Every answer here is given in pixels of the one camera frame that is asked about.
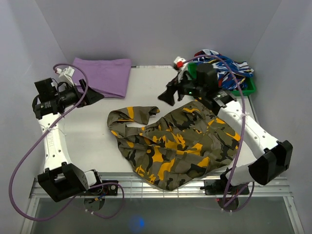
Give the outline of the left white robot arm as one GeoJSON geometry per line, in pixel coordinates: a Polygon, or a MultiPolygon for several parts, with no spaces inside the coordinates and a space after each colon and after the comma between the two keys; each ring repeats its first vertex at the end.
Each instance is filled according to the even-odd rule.
{"type": "Polygon", "coordinates": [[[98,195],[103,190],[98,172],[94,169],[84,172],[75,166],[67,149],[64,133],[66,108],[81,108],[104,98],[87,88],[85,80],[79,82],[82,91],[65,81],[55,85],[51,78],[35,82],[39,94],[33,100],[32,107],[44,135],[45,150],[43,173],[38,175],[38,182],[55,202],[86,191],[98,195]]]}

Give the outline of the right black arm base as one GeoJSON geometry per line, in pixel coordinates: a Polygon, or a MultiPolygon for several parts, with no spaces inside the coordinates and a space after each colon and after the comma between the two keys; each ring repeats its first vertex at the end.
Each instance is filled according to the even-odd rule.
{"type": "MultiPolygon", "coordinates": [[[[204,186],[200,187],[200,190],[204,190],[205,195],[223,195],[226,187],[226,182],[221,179],[209,179],[204,180],[204,186]]],[[[243,189],[244,185],[238,186],[229,186],[228,195],[235,195],[241,189],[243,189]]]]}

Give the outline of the camouflage cargo trousers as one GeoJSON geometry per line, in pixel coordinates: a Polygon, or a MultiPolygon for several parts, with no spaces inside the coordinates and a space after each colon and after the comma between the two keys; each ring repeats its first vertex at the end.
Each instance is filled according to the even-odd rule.
{"type": "Polygon", "coordinates": [[[147,182],[172,191],[235,158],[240,135],[199,101],[149,123],[158,112],[156,106],[134,106],[107,118],[122,156],[147,182]]]}

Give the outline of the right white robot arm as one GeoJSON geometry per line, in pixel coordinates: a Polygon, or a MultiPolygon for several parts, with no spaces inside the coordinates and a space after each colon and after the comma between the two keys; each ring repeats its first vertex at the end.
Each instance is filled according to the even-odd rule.
{"type": "Polygon", "coordinates": [[[289,168],[292,144],[273,137],[247,115],[243,104],[229,90],[219,87],[216,71],[211,64],[198,65],[195,78],[181,60],[175,62],[173,68],[177,70],[177,76],[166,85],[166,91],[159,95],[159,100],[173,106],[174,93],[178,93],[179,99],[185,95],[193,96],[236,132],[243,130],[241,139],[256,158],[253,163],[232,167],[221,175],[220,187],[223,192],[231,194],[238,185],[250,182],[266,185],[289,168]]]}

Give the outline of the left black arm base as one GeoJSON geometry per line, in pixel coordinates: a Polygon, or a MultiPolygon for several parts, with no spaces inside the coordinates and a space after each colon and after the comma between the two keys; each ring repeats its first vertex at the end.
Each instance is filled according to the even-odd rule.
{"type": "Polygon", "coordinates": [[[101,183],[109,183],[108,185],[103,185],[94,189],[90,189],[83,192],[83,195],[93,195],[93,196],[116,196],[118,194],[118,180],[103,180],[101,183]]]}

